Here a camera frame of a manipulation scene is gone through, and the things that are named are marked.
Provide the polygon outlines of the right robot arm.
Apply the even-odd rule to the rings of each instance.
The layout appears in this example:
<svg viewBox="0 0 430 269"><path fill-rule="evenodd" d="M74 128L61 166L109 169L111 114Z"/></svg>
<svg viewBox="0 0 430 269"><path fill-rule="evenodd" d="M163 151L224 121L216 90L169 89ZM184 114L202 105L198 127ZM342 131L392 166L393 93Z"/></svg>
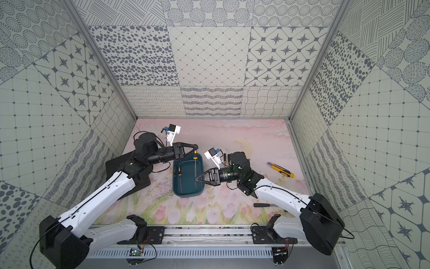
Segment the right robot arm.
<svg viewBox="0 0 430 269"><path fill-rule="evenodd" d="M244 152L230 154L226 165L219 150L210 149L204 155L216 166L197 176L196 182L219 186L235 181L245 195L274 204L295 217L291 221L283 216L271 218L267 228L271 236L306 240L322 254L333 253L345 224L325 196L303 195L273 183L251 168Z"/></svg>

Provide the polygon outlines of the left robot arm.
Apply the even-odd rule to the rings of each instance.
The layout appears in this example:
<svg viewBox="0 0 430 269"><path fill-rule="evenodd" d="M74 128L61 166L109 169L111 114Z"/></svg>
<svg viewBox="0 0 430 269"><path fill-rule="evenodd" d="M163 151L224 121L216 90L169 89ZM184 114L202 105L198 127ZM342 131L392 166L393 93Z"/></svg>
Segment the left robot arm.
<svg viewBox="0 0 430 269"><path fill-rule="evenodd" d="M97 229L91 225L117 200L137 187L149 186L155 164L197 152L196 144L173 142L175 135L167 131L168 144L164 145L154 133L140 132L134 151L101 187L60 216L48 216L40 223L37 246L41 254L57 269L75 269L88 255L112 244L132 242L141 246L148 242L147 222L137 215Z"/></svg>

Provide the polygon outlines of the teal plastic storage box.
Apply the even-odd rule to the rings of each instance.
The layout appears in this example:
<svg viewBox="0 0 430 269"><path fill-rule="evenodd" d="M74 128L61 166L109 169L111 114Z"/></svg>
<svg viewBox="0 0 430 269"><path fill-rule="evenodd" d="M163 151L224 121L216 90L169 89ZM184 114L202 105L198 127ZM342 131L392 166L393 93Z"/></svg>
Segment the teal plastic storage box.
<svg viewBox="0 0 430 269"><path fill-rule="evenodd" d="M197 175L201 175L204 171L203 159L200 154L197 154ZM181 166L181 179L183 194L179 195L178 188L178 166ZM193 158L183 158L173 162L172 174L172 190L173 193L181 198L189 198L199 196L204 191L204 184L197 183L194 178L194 160Z"/></svg>

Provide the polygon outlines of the yellow utility knife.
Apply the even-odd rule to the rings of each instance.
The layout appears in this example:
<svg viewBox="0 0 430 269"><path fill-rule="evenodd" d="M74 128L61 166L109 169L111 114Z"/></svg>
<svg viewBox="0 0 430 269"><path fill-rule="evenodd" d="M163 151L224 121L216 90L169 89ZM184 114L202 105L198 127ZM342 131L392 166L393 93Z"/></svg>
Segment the yellow utility knife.
<svg viewBox="0 0 430 269"><path fill-rule="evenodd" d="M289 178L294 178L295 177L295 175L292 172L290 172L289 170L287 170L286 168L283 168L283 167L281 167L281 166L279 166L279 165L277 165L275 163L267 162L267 164L272 169L276 170L277 172L279 172L280 174L282 174L285 177L289 177Z"/></svg>

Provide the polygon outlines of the aluminium mounting rail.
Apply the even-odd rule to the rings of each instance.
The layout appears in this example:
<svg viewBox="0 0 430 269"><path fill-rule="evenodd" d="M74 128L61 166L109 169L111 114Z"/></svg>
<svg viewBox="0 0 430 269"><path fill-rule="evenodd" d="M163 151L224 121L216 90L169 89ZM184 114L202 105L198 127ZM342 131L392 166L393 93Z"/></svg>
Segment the aluminium mounting rail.
<svg viewBox="0 0 430 269"><path fill-rule="evenodd" d="M119 235L118 233L115 236L118 239L114 239L112 235L108 235L108 239L112 239L114 244L117 244L120 241L128 241L130 240L138 230L138 228L145 228L144 225L136 225L135 223L131 224L132 236L127 238L125 235ZM275 228L270 226L266 226L268 229L272 228L275 231ZM282 238L296 238L298 241L305 240L307 236L310 237L314 241L315 244L319 243L327 243L328 247L333 248L343 231L342 226L338 226L332 223L329 223L327 228L316 227L312 228L311 226L306 228L300 228L298 226L289 225L286 231L280 229L279 232L276 232ZM165 227L164 237L162 243L166 243L168 237L178 237L180 239L191 238L193 242L202 242L204 240L208 241L227 241L229 237L231 238L239 238L240 240L245 239L246 237L252 237L252 233L250 227L209 227L209 228L196 228L196 227L175 227L175 228L167 228Z"/></svg>

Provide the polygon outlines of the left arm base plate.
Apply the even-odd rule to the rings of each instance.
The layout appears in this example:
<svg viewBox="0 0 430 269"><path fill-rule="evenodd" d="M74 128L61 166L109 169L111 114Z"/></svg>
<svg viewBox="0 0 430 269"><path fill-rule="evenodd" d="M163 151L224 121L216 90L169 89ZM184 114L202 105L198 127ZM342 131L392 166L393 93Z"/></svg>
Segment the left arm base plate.
<svg viewBox="0 0 430 269"><path fill-rule="evenodd" d="M135 235L128 241L120 241L118 245L126 244L162 244L164 237L164 226L147 226L145 228L138 228Z"/></svg>

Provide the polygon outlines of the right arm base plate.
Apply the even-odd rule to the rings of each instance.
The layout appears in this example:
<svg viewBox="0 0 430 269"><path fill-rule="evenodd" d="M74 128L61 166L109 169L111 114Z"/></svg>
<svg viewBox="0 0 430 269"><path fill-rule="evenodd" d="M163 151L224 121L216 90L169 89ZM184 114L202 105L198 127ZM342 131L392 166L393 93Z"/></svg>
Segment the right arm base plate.
<svg viewBox="0 0 430 269"><path fill-rule="evenodd" d="M296 238L282 238L272 228L268 229L266 226L252 225L250 227L253 243L254 244L297 244Z"/></svg>

